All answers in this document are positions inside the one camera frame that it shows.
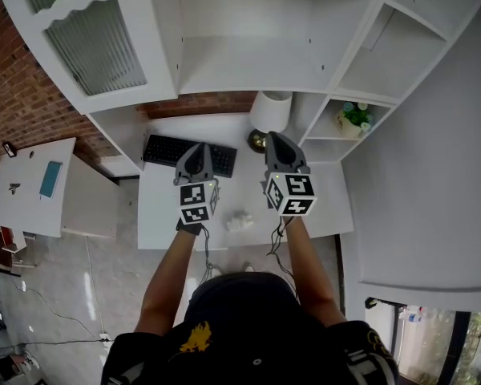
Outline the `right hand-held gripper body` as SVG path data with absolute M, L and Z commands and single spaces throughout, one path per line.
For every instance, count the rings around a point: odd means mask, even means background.
M 308 166 L 294 171 L 268 168 L 265 174 L 264 195 L 271 209 L 280 217 L 305 217 L 317 202 L 314 177 Z

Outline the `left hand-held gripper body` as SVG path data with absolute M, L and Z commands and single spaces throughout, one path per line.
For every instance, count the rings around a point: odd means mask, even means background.
M 213 218 L 219 201 L 219 181 L 214 175 L 197 179 L 177 176 L 174 185 L 180 219 L 185 225 L 194 225 Z

